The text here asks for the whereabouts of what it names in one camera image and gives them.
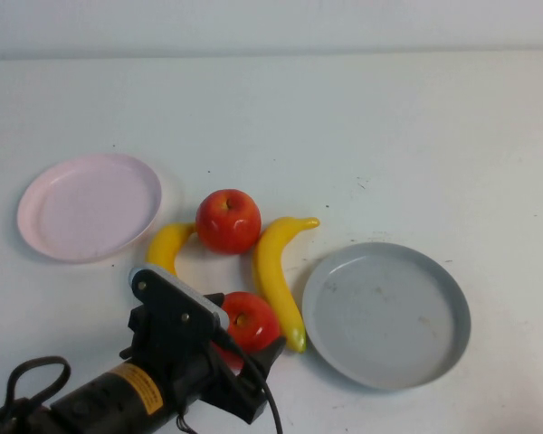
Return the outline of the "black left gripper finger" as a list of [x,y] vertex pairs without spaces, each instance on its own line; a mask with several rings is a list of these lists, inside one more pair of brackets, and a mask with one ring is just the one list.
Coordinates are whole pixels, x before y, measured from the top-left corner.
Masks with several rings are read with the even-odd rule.
[[248,355],[247,379],[251,384],[261,384],[268,379],[273,364],[282,354],[285,346],[286,338],[280,336],[262,350]]
[[224,293],[213,293],[202,297],[203,310],[209,312],[212,316],[225,316],[223,303]]

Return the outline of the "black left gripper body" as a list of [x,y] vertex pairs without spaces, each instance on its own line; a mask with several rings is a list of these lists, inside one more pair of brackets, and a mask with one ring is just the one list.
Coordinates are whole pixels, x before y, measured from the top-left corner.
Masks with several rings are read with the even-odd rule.
[[195,315],[168,325],[143,305],[131,310],[130,347],[120,353],[157,386],[159,407],[184,424],[195,401],[206,402],[251,424],[268,403],[267,380],[247,379],[248,355],[211,316]]

